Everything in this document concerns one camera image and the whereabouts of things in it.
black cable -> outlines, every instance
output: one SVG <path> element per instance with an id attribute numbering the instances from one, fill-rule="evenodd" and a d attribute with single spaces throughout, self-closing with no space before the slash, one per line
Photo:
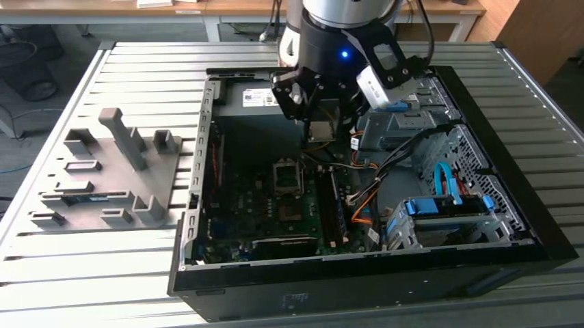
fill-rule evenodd
<path id="1" fill-rule="evenodd" d="M 408 0 L 408 22 L 407 24 L 413 24 L 413 6 L 412 6 L 412 0 Z"/>
<path id="2" fill-rule="evenodd" d="M 379 204 L 377 204 L 377 195 L 373 196 L 371 203 L 369 203 L 369 207 L 371 207 L 371 212 L 372 212 L 372 229 L 373 231 L 376 231 L 380 235 L 380 240 L 379 243 L 373 243 L 371 250 L 369 251 L 380 251 L 381 250 L 381 217 L 380 217 L 380 209 L 379 209 Z"/>
<path id="3" fill-rule="evenodd" d="M 276 26 L 274 26 L 274 39 L 278 39 L 278 36 L 281 35 L 281 7 L 282 7 L 282 0 L 277 0 L 277 10 L 276 10 Z"/>
<path id="4" fill-rule="evenodd" d="M 333 154 L 333 152 L 331 151 L 331 149 L 328 147 L 323 148 L 323 150 L 327 152 L 328 157 L 331 158 L 332 161 L 337 161 L 337 157 Z"/>
<path id="5" fill-rule="evenodd" d="M 274 0 L 274 2 L 272 3 L 270 21 L 268 22 L 266 27 L 264 28 L 262 34 L 260 35 L 260 41 L 265 41 L 268 38 L 268 29 L 270 28 L 272 22 L 274 20 L 274 11 L 276 11 L 276 2 L 277 1 L 278 0 Z"/>
<path id="6" fill-rule="evenodd" d="M 380 168 L 376 170 L 376 173 L 373 174 L 373 181 L 372 183 L 365 187 L 363 191 L 360 191 L 353 197 L 352 201 L 361 198 L 367 193 L 369 193 L 373 188 L 381 184 L 384 179 L 388 177 L 389 170 L 408 157 L 412 156 L 413 151 L 416 149 L 416 146 L 419 143 L 428 138 L 431 135 L 435 135 L 437 133 L 447 133 L 454 129 L 452 124 L 443 124 L 439 125 L 436 128 L 429 128 L 427 130 L 423 130 L 419 134 L 416 134 L 412 138 L 409 138 L 389 154 L 388 158 L 385 159 L 384 163 L 380 165 Z"/>
<path id="7" fill-rule="evenodd" d="M 424 8 L 424 4 L 421 3 L 421 0 L 416 0 L 417 4 L 419 4 L 419 10 L 421 13 L 421 19 L 424 21 L 424 25 L 427 27 L 427 32 L 428 32 L 428 39 L 431 42 L 431 45 L 428 47 L 428 56 L 427 56 L 427 63 L 431 64 L 432 62 L 432 58 L 435 57 L 435 32 L 432 30 L 432 26 L 431 26 L 431 20 L 428 19 L 428 15 L 427 15 L 427 10 Z"/>

slotted metal table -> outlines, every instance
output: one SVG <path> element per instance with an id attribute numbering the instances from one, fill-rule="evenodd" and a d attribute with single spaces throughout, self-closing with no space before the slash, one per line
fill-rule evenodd
<path id="1" fill-rule="evenodd" d="M 186 206 L 202 88 L 209 67 L 274 66 L 277 47 L 256 43 L 118 43 L 105 46 L 71 97 L 0 223 L 3 327 L 176 327 L 206 321 L 166 295 L 177 220 Z M 407 43 L 408 55 L 427 44 Z M 484 297 L 337 314 L 224 323 L 250 327 L 337 322 L 347 327 L 584 325 L 584 138 L 507 49 L 441 43 L 451 65 L 583 258 L 524 277 Z M 70 128 L 110 136 L 97 116 L 119 107 L 141 135 L 184 137 L 169 223 L 153 230 L 43 232 L 29 221 L 37 193 L 67 152 Z"/>

orange cable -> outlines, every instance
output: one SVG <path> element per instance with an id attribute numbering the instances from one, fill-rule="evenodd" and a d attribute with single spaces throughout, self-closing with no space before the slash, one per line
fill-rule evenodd
<path id="1" fill-rule="evenodd" d="M 380 188 L 376 189 L 375 192 L 372 192 L 372 194 L 369 195 L 369 197 L 365 199 L 365 202 L 361 204 L 361 206 L 359 207 L 357 211 L 353 213 L 353 217 L 351 218 L 352 222 L 356 222 L 357 219 L 357 215 L 359 213 L 361 213 L 361 211 L 364 210 L 364 207 L 367 206 L 367 204 L 372 201 L 373 196 L 377 194 L 377 192 L 380 191 Z"/>

blue drive bracket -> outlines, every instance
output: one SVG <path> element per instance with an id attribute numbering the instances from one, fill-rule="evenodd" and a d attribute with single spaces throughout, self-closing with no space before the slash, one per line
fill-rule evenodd
<path id="1" fill-rule="evenodd" d="M 435 189 L 436 194 L 443 195 L 444 190 L 441 188 L 441 173 L 447 176 L 447 194 L 454 196 L 455 205 L 463 205 L 463 199 L 460 198 L 459 185 L 456 183 L 456 178 L 451 166 L 445 162 L 437 162 L 435 166 Z"/>
<path id="2" fill-rule="evenodd" d="M 439 207 L 433 198 L 415 198 L 405 202 L 409 215 L 439 214 Z"/>
<path id="3" fill-rule="evenodd" d="M 483 203 L 486 203 L 486 206 L 487 206 L 487 209 L 490 210 L 490 213 L 494 212 L 495 211 L 495 201 L 490 195 L 483 196 Z"/>

